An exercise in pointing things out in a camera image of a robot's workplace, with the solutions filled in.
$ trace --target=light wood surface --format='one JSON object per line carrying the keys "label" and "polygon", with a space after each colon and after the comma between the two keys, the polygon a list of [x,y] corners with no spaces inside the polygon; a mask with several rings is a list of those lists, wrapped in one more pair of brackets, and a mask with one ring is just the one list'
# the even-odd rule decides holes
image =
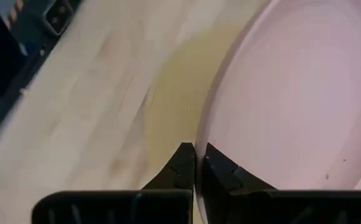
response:
{"label": "light wood surface", "polygon": [[143,186],[161,168],[150,169],[143,133],[155,75],[184,41],[242,27],[261,3],[84,1],[0,129],[0,223],[29,223],[58,190]]}

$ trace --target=pink plate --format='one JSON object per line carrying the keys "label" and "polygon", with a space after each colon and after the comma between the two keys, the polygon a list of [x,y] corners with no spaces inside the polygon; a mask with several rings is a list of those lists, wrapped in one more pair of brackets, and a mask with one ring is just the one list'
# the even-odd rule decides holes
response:
{"label": "pink plate", "polygon": [[196,142],[199,162],[207,142],[277,189],[354,189],[361,0],[271,1],[218,72]]}

